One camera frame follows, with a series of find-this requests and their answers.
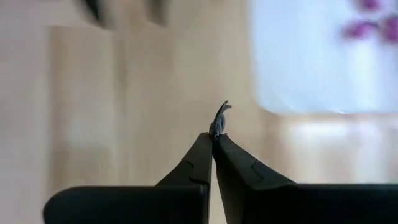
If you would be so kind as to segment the black plastic spider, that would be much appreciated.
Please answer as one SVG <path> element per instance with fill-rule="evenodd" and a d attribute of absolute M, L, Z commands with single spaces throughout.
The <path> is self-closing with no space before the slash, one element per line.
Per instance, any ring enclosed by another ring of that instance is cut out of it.
<path fill-rule="evenodd" d="M 212 140 L 218 139 L 218 136 L 224 131 L 224 128 L 226 126 L 224 112 L 230 108 L 232 108 L 232 106 L 228 103 L 228 100 L 226 100 L 218 109 L 214 120 L 210 124 L 209 128 L 209 135 Z"/>

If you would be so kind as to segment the purple plastic skeleton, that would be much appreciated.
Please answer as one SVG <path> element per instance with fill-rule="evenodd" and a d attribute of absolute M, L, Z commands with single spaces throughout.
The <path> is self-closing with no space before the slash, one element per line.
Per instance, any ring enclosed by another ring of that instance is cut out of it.
<path fill-rule="evenodd" d="M 382 25 L 384 39 L 391 43 L 398 43 L 398 15 L 387 16 Z"/>
<path fill-rule="evenodd" d="M 358 0 L 358 4 L 361 9 L 367 11 L 375 11 L 378 10 L 381 6 L 379 0 Z"/>
<path fill-rule="evenodd" d="M 343 27 L 342 36 L 346 39 L 363 39 L 378 28 L 379 24 L 374 21 L 353 21 Z"/>

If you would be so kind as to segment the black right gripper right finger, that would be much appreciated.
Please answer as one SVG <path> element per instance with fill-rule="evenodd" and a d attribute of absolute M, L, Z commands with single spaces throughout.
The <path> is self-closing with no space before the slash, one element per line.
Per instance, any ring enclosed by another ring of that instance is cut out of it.
<path fill-rule="evenodd" d="M 227 224 L 398 224 L 398 184 L 298 184 L 225 134 L 213 157 Z"/>

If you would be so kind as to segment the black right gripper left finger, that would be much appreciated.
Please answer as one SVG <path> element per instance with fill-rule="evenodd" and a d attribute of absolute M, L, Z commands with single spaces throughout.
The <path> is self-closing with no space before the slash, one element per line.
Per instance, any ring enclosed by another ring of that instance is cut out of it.
<path fill-rule="evenodd" d="M 212 141 L 201 133 L 153 186 L 78 186 L 44 205 L 45 224 L 208 224 Z"/>

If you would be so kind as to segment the clear plastic bin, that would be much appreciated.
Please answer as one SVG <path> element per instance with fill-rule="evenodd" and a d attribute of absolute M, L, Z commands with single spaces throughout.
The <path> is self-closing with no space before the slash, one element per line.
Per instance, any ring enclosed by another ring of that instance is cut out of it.
<path fill-rule="evenodd" d="M 252 0 L 249 8 L 256 97 L 279 114 L 398 113 L 398 43 L 382 35 L 398 0 L 378 10 L 358 0 Z M 379 24 L 346 39 L 353 21 Z"/>

